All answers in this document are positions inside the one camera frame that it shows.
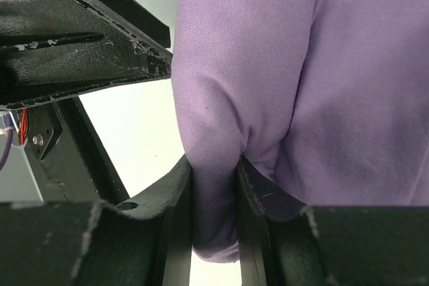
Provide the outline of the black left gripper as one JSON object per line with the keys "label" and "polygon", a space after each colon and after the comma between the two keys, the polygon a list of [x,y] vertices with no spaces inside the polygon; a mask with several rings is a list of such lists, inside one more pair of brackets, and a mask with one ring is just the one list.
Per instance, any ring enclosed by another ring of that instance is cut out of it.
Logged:
{"label": "black left gripper", "polygon": [[1,109],[169,78],[170,44],[134,0],[1,0]]}

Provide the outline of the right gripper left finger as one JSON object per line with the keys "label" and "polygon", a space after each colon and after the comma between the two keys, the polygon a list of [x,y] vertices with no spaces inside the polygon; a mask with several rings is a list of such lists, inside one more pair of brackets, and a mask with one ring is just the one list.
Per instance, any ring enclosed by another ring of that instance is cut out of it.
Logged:
{"label": "right gripper left finger", "polygon": [[192,170],[185,157],[138,195],[1,205],[2,285],[187,285]]}

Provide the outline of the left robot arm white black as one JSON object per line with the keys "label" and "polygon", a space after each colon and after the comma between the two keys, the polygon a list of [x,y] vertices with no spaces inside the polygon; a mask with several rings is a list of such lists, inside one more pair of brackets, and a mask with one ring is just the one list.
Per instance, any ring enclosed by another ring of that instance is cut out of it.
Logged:
{"label": "left robot arm white black", "polygon": [[1,0],[1,110],[42,199],[129,197],[79,96],[169,78],[170,44],[134,0]]}

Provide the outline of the purple t shirt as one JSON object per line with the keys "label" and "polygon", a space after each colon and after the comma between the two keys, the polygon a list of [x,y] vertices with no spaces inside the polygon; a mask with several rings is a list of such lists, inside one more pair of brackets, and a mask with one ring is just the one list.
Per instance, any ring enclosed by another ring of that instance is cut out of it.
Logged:
{"label": "purple t shirt", "polygon": [[428,204],[428,0],[178,0],[193,248],[239,259],[245,156],[305,204]]}

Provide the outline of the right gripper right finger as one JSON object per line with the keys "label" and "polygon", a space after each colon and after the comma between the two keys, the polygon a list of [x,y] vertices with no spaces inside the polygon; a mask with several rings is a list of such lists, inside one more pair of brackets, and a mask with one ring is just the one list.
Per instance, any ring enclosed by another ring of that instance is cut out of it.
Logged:
{"label": "right gripper right finger", "polygon": [[242,158],[244,285],[427,285],[426,207],[307,206]]}

